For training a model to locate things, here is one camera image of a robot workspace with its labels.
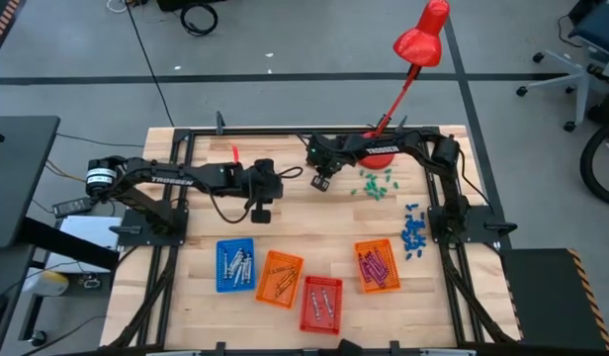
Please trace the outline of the white blue office chair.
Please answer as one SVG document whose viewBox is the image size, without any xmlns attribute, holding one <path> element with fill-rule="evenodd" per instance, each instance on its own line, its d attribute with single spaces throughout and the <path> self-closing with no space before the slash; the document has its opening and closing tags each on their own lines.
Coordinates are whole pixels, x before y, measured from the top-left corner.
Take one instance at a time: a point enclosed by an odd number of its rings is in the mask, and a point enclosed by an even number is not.
<svg viewBox="0 0 609 356">
<path fill-rule="evenodd" d="M 588 52 L 590 61 L 581 65 L 567 54 L 559 55 L 547 49 L 536 52 L 532 57 L 535 63 L 550 59 L 561 66 L 566 75 L 525 84 L 516 90 L 516 95 L 524 97 L 532 89 L 553 86 L 564 87 L 567 94 L 575 92 L 575 119 L 563 126 L 571 133 L 585 119 L 591 80 L 609 80 L 609 0 L 578 0 L 566 16 L 572 29 L 565 41 L 578 39 L 579 47 Z"/>
</svg>

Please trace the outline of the red desk lamp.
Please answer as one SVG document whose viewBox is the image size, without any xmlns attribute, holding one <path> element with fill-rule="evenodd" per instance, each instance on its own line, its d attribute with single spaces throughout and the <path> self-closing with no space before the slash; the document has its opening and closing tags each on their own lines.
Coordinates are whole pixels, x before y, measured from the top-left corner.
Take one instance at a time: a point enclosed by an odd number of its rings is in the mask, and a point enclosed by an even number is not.
<svg viewBox="0 0 609 356">
<path fill-rule="evenodd" d="M 447 0 L 428 0 L 417 24 L 396 39 L 392 46 L 393 51 L 410 64 L 406 79 L 391 107 L 372 131 L 364 133 L 364 137 L 372 138 L 383 134 L 392 120 L 394 111 L 420 71 L 424 67 L 435 67 L 440 63 L 442 57 L 440 32 L 449 14 L 450 5 Z"/>
</svg>

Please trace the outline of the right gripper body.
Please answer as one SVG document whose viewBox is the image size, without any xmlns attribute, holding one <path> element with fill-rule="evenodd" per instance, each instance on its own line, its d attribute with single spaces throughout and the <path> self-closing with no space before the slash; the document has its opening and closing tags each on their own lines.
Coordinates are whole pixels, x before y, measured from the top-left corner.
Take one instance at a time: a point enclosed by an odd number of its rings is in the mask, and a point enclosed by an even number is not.
<svg viewBox="0 0 609 356">
<path fill-rule="evenodd" d="M 344 166 L 333 147 L 329 147 L 329 140 L 319 135 L 311 135 L 308 138 L 305 162 L 317 173 L 337 173 Z"/>
</svg>

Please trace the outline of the black equipment case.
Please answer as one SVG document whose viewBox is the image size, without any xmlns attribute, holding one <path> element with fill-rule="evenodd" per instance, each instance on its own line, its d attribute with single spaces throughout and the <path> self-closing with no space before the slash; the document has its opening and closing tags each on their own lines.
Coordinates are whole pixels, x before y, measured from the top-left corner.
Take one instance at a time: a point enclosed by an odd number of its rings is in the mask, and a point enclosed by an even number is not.
<svg viewBox="0 0 609 356">
<path fill-rule="evenodd" d="M 224 0 L 155 0 L 162 12 L 174 12 L 181 10 L 188 5 L 197 3 L 216 3 Z"/>
</svg>

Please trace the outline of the black power adapter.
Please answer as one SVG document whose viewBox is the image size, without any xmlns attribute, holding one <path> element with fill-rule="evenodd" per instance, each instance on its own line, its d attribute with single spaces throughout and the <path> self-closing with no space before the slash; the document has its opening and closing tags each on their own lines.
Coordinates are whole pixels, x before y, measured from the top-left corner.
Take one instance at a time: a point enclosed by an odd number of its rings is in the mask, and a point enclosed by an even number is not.
<svg viewBox="0 0 609 356">
<path fill-rule="evenodd" d="M 94 201 L 90 197 L 78 198 L 54 204 L 51 209 L 57 219 L 72 215 L 88 213 L 92 210 Z"/>
</svg>

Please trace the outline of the blue plastic basket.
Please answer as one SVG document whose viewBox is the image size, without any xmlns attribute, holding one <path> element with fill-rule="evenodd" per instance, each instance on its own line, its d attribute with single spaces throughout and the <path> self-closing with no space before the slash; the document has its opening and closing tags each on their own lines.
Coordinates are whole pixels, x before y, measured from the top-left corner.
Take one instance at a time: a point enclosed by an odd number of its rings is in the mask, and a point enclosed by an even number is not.
<svg viewBox="0 0 609 356">
<path fill-rule="evenodd" d="M 228 255 L 228 268 L 230 262 L 233 260 L 237 251 L 242 248 L 245 253 L 245 257 L 241 261 L 241 263 L 234 269 L 233 273 L 228 273 L 225 276 L 223 274 L 223 265 L 222 265 L 222 250 L 227 250 Z M 247 254 L 251 253 L 253 258 L 252 270 L 251 270 L 251 281 L 250 283 L 242 284 L 241 282 L 238 284 L 236 288 L 233 287 L 236 273 L 239 266 L 243 266 L 243 262 L 247 257 Z M 254 253 L 254 240 L 252 238 L 238 238 L 238 239 L 230 239 L 230 240 L 220 240 L 217 243 L 217 265 L 216 265 L 216 280 L 217 280 L 217 292 L 218 293 L 231 293 L 231 292 L 240 292 L 240 291 L 252 291 L 256 286 L 256 276 L 255 276 L 255 253 Z"/>
</svg>

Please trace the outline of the black desk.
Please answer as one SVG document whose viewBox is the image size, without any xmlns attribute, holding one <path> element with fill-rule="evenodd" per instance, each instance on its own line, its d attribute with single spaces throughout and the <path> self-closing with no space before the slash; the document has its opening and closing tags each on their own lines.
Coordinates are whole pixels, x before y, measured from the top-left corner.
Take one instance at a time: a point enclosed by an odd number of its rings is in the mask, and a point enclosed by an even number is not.
<svg viewBox="0 0 609 356">
<path fill-rule="evenodd" d="M 118 252 L 27 216 L 59 123 L 57 116 L 0 116 L 0 252 L 29 245 L 113 271 Z"/>
</svg>

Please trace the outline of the white flat box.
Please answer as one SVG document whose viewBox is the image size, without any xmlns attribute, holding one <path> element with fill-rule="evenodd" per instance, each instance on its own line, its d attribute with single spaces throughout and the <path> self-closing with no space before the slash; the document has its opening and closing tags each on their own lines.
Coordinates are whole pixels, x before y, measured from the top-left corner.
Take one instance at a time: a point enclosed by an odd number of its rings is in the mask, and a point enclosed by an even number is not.
<svg viewBox="0 0 609 356">
<path fill-rule="evenodd" d="M 119 217 L 69 216 L 62 221 L 60 230 L 117 252 L 118 235 L 111 231 L 111 227 L 121 223 L 122 219 Z M 72 258 L 53 252 L 48 255 L 46 265 L 52 271 L 65 274 L 110 272 L 109 269 L 76 262 Z"/>
</svg>

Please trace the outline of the red plastic basket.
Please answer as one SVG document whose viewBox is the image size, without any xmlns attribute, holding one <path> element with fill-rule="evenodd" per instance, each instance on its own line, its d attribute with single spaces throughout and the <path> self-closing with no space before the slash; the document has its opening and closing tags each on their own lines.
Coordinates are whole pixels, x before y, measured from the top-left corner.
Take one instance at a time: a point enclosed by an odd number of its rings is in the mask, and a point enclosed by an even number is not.
<svg viewBox="0 0 609 356">
<path fill-rule="evenodd" d="M 329 317 L 321 288 L 325 288 L 334 309 L 334 317 Z M 314 317 L 310 293 L 315 292 L 321 320 Z M 306 276 L 300 317 L 300 330 L 305 332 L 338 335 L 341 328 L 343 307 L 343 282 L 340 279 Z"/>
</svg>

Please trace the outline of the white yellow device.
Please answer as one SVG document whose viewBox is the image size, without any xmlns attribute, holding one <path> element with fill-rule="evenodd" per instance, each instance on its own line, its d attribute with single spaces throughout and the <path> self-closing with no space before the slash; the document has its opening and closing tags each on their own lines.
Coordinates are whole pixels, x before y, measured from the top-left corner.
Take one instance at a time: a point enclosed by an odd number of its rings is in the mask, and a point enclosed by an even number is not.
<svg viewBox="0 0 609 356">
<path fill-rule="evenodd" d="M 54 271 L 35 270 L 24 281 L 23 292 L 43 297 L 58 297 L 69 287 L 69 280 Z"/>
</svg>

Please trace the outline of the orange plastic basket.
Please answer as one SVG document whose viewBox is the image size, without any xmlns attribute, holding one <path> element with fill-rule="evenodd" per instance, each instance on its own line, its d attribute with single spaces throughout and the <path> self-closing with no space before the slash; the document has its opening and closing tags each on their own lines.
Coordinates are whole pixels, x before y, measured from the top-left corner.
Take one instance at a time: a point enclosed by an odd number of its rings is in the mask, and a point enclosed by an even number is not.
<svg viewBox="0 0 609 356">
<path fill-rule="evenodd" d="M 298 277 L 290 285 L 290 287 L 278 298 L 275 299 L 276 284 L 289 272 L 280 272 L 269 274 L 271 269 L 282 266 L 296 266 Z M 304 267 L 304 259 L 294 254 L 284 253 L 276 250 L 270 250 L 265 259 L 265 264 L 261 273 L 260 282 L 256 292 L 256 300 L 268 305 L 291 309 L 294 306 L 296 295 L 299 289 L 302 270 Z"/>
<path fill-rule="evenodd" d="M 358 253 L 361 253 L 363 255 L 364 259 L 366 259 L 366 255 L 368 253 L 371 253 L 372 256 L 374 257 L 373 252 L 374 252 L 375 248 L 380 249 L 384 253 L 385 258 L 388 261 L 388 266 L 390 269 L 390 272 L 386 277 L 386 285 L 383 288 L 381 288 L 378 285 L 378 283 L 375 279 L 371 283 L 365 283 L 363 276 L 361 274 L 361 271 L 360 271 Z M 355 254 L 356 262 L 357 262 L 357 266 L 358 266 L 358 277 L 360 279 L 362 291 L 364 293 L 373 294 L 373 293 L 391 292 L 391 291 L 398 290 L 400 288 L 400 279 L 399 279 L 394 255 L 392 252 L 392 245 L 388 239 L 385 238 L 385 239 L 358 241 L 354 244 L 354 254 Z"/>
</svg>

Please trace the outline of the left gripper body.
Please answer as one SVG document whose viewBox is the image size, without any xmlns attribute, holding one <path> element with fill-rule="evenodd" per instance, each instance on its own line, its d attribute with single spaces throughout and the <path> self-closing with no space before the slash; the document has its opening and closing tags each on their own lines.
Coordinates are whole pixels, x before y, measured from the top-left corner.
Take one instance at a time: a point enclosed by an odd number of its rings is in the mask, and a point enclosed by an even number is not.
<svg viewBox="0 0 609 356">
<path fill-rule="evenodd" d="M 246 199 L 248 206 L 259 202 L 270 204 L 272 200 L 283 197 L 282 178 L 273 171 L 242 170 L 237 182 L 238 197 Z"/>
</svg>

